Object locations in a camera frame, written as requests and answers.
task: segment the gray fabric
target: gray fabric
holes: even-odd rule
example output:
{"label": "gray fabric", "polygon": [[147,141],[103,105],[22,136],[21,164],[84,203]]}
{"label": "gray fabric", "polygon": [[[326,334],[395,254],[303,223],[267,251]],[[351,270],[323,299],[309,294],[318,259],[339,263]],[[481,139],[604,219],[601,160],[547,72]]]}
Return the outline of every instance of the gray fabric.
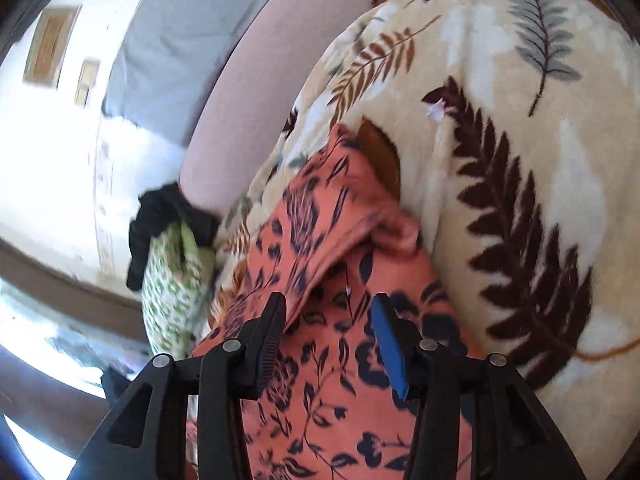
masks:
{"label": "gray fabric", "polygon": [[226,60],[267,1],[141,0],[103,114],[187,146]]}

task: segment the coral garment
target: coral garment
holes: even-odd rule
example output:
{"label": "coral garment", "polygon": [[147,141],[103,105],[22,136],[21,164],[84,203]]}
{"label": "coral garment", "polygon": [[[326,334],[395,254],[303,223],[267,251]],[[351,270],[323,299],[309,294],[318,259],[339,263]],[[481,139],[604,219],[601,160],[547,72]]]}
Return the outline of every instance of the coral garment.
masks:
{"label": "coral garment", "polygon": [[[291,181],[247,263],[235,303],[194,355],[236,336],[272,292],[286,296],[274,379],[260,400],[243,404],[254,479],[401,479],[417,407],[389,385],[370,325],[371,298],[393,296],[399,315],[457,354],[470,345],[417,220],[377,181],[343,126]],[[458,478],[470,471],[470,408],[463,403]]]}

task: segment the green and white patterned cloth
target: green and white patterned cloth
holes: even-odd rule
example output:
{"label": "green and white patterned cloth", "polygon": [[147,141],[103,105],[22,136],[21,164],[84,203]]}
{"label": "green and white patterned cloth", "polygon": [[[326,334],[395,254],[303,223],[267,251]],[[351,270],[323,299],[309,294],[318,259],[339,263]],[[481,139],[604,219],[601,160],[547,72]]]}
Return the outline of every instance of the green and white patterned cloth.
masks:
{"label": "green and white patterned cloth", "polygon": [[187,358],[207,315],[214,252],[199,248],[184,222],[152,238],[142,284],[142,315],[154,354]]}

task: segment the metal screw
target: metal screw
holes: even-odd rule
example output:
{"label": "metal screw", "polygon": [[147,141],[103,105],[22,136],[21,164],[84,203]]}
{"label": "metal screw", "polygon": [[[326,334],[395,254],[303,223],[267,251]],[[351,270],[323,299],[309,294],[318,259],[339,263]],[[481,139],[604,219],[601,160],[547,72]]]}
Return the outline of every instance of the metal screw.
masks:
{"label": "metal screw", "polygon": [[167,366],[169,364],[169,362],[171,362],[171,359],[169,359],[168,355],[157,355],[156,357],[154,357],[154,360],[151,361],[153,363],[153,365],[156,368],[164,368],[165,366]]}
{"label": "metal screw", "polygon": [[227,339],[222,343],[222,349],[225,352],[236,352],[240,349],[242,343],[238,339]]}
{"label": "metal screw", "polygon": [[427,352],[433,352],[435,349],[438,348],[438,342],[426,337],[425,339],[422,339],[420,341],[420,348],[422,348]]}
{"label": "metal screw", "polygon": [[507,358],[502,354],[491,354],[489,355],[489,362],[494,366],[504,366],[507,364]]}

